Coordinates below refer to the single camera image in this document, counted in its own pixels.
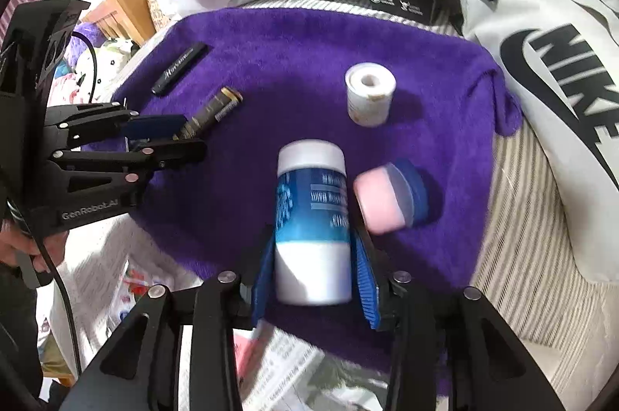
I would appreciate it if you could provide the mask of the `person left hand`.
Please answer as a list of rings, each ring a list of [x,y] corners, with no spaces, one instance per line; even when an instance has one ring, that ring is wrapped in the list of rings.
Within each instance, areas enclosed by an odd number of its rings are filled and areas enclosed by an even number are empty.
[[[68,233],[63,232],[44,239],[44,247],[55,266],[59,266],[64,261],[67,237]],[[32,265],[37,272],[49,271],[36,243],[24,235],[13,222],[3,220],[0,236],[1,262],[11,268],[16,268],[18,251],[31,256]]]

